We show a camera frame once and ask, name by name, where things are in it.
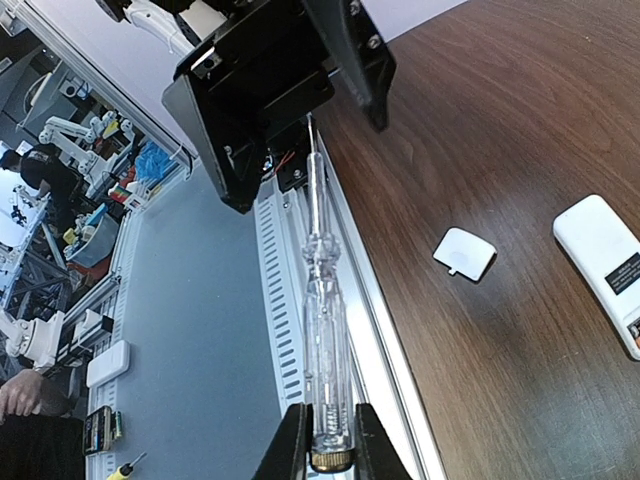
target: metal frame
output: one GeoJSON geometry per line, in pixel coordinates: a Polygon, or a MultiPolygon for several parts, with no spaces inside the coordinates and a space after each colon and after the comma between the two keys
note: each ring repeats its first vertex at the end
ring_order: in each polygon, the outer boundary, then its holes
{"type": "Polygon", "coordinates": [[[29,30],[53,50],[69,68],[87,81],[105,100],[129,118],[156,144],[167,152],[178,152],[174,157],[175,160],[189,165],[189,158],[183,150],[186,148],[183,143],[156,122],[148,112],[136,105],[134,99],[123,92],[105,72],[100,71],[90,58],[84,56],[65,36],[64,32],[58,30],[55,25],[42,16],[29,0],[0,0],[0,7],[2,5],[13,10],[14,15],[24,22],[29,30]]]}
{"type": "Polygon", "coordinates": [[[30,302],[36,302],[52,313],[67,307],[71,298],[71,283],[69,273],[48,261],[39,254],[31,251],[32,240],[23,246],[20,267],[14,273],[14,281],[3,292],[0,308],[9,310],[16,318],[24,318],[30,302]],[[12,300],[19,304],[12,305],[12,300]]]}
{"type": "Polygon", "coordinates": [[[73,328],[76,323],[82,320],[86,310],[96,310],[102,305],[105,300],[110,298],[118,290],[119,286],[120,277],[113,273],[109,273],[94,285],[91,291],[71,307],[65,315],[63,333],[64,330],[73,328]]]}

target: remote control label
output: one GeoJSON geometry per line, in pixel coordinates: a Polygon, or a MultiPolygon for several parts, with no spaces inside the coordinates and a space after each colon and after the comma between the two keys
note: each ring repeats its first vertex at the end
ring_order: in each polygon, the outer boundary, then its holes
{"type": "Polygon", "coordinates": [[[640,253],[636,253],[616,268],[605,277],[605,280],[616,295],[620,295],[637,280],[640,280],[640,253]]]}

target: white remote control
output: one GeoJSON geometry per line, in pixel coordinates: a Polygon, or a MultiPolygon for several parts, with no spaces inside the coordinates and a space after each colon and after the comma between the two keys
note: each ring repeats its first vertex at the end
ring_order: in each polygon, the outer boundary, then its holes
{"type": "Polygon", "coordinates": [[[553,222],[553,233],[611,318],[631,356],[640,360],[640,242],[598,195],[553,222]]]}

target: yellow screwdriver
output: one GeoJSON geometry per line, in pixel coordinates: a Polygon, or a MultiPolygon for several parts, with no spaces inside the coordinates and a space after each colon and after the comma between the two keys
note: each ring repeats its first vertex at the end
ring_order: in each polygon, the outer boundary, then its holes
{"type": "Polygon", "coordinates": [[[118,470],[116,470],[116,473],[109,475],[109,478],[107,478],[107,480],[126,480],[133,473],[133,467],[135,467],[138,464],[138,462],[140,462],[140,460],[142,460],[146,456],[147,456],[147,452],[144,452],[138,458],[136,458],[133,462],[125,463],[121,467],[118,467],[118,470]]]}

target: black shirt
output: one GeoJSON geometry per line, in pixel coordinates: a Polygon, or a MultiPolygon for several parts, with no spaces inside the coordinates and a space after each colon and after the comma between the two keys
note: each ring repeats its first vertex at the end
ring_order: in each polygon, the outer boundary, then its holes
{"type": "Polygon", "coordinates": [[[56,155],[53,145],[37,145],[22,156],[20,176],[31,188],[39,190],[42,180],[51,185],[52,196],[69,196],[77,177],[56,155]]]}
{"type": "Polygon", "coordinates": [[[2,480],[84,480],[82,422],[8,415],[0,426],[2,480]]]}

